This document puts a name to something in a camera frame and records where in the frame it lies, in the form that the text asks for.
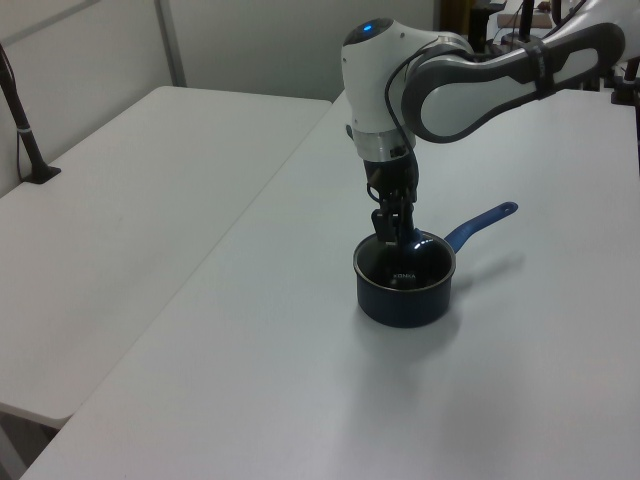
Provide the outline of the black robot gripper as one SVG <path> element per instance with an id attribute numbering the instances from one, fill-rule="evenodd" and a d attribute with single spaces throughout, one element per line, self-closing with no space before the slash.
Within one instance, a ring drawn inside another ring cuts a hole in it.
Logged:
<path id="1" fill-rule="evenodd" d="M 415 231 L 413 211 L 419 182 L 415 155 L 409 153 L 386 162 L 364 160 L 363 164 L 367 192 L 378 203 L 371 213 L 377 240 L 386 244 L 410 243 Z"/>

